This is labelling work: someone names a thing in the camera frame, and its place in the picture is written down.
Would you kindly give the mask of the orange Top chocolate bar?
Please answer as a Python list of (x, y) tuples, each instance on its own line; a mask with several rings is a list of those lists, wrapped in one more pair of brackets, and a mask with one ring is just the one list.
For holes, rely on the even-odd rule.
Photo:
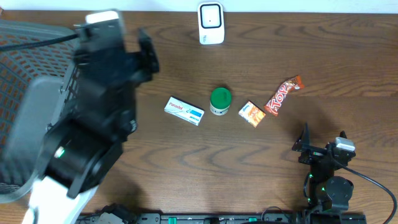
[(282, 106), (283, 101), (286, 99), (288, 93), (292, 90), (299, 90), (304, 88), (302, 79), (300, 75), (290, 78), (283, 82), (277, 89), (276, 93), (270, 98), (270, 100), (264, 105), (264, 109), (277, 116), (279, 114), (279, 109)]

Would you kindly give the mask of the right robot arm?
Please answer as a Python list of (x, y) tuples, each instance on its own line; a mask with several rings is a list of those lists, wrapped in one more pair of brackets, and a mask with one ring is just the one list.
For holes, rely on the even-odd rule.
[(306, 124), (292, 150), (300, 153), (299, 163), (310, 166), (303, 184), (308, 208), (293, 215), (292, 223), (342, 223), (342, 213), (349, 209), (354, 187), (335, 171), (346, 167), (356, 155), (354, 142), (342, 131), (325, 147), (313, 146)]

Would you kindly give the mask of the small orange box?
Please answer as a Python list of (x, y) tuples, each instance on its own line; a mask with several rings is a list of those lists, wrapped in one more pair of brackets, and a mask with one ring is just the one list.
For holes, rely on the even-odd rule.
[(253, 127), (257, 127), (258, 124), (265, 118), (266, 114), (254, 103), (248, 101), (240, 110), (240, 117), (244, 118)]

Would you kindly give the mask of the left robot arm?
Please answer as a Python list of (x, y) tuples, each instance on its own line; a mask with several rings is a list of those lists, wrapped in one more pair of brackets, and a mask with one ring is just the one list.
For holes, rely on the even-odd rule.
[(120, 19), (77, 30), (76, 95), (45, 134), (24, 223), (74, 223), (137, 128), (136, 89), (159, 71), (151, 38), (124, 46)]

